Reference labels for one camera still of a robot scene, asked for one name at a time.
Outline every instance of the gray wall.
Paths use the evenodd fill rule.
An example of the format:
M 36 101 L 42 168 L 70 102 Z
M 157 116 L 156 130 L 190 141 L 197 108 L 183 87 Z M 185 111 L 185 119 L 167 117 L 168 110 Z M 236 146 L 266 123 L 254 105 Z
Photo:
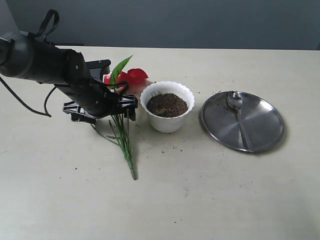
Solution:
M 7 0 L 21 30 L 60 13 L 54 42 L 89 46 L 314 50 L 320 0 Z
M 7 32 L 15 32 L 17 29 L 6 0 L 0 0 L 0 36 Z

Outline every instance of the soil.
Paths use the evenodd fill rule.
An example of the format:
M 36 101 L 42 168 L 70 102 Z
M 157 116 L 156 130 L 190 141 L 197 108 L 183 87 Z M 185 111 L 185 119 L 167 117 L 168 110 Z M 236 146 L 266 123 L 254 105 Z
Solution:
M 146 108 L 159 117 L 174 118 L 188 110 L 187 103 L 173 93 L 159 94 L 152 97 Z

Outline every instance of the green leaf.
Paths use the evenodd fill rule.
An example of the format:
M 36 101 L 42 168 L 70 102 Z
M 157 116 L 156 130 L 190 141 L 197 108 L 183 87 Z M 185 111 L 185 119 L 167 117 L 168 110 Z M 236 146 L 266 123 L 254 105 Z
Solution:
M 122 69 L 127 65 L 129 60 L 132 58 L 133 55 L 130 57 L 126 58 L 125 60 L 121 61 L 112 71 L 111 77 L 110 77 L 110 84 L 114 85 L 117 82 L 117 78 L 119 74 L 121 73 Z

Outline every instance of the red anthurium flower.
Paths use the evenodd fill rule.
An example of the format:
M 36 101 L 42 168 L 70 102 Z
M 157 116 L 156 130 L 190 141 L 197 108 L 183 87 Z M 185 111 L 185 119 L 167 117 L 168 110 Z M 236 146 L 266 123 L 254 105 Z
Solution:
M 109 84 L 110 83 L 110 77 L 111 73 L 107 74 L 104 77 L 104 83 Z M 148 75 L 145 71 L 143 71 L 140 68 L 134 68 L 130 69 L 128 73 L 125 73 L 124 71 L 120 72 L 118 78 L 116 79 L 117 83 L 120 82 L 127 82 L 129 84 L 129 90 L 126 92 L 126 94 L 134 94 L 136 96 L 139 96 L 143 89 L 145 89 L 148 85 L 150 85 L 150 82 L 147 81 Z

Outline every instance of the metal lid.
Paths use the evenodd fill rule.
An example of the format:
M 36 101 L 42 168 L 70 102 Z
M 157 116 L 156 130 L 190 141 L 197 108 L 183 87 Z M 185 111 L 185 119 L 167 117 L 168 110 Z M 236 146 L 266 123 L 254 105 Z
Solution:
M 202 106 L 199 121 L 203 128 L 223 145 L 248 152 L 237 120 L 237 111 L 229 106 L 228 91 L 211 96 Z M 238 92 L 243 100 L 241 119 L 252 143 L 252 152 L 273 148 L 283 137 L 285 125 L 279 112 L 262 98 Z

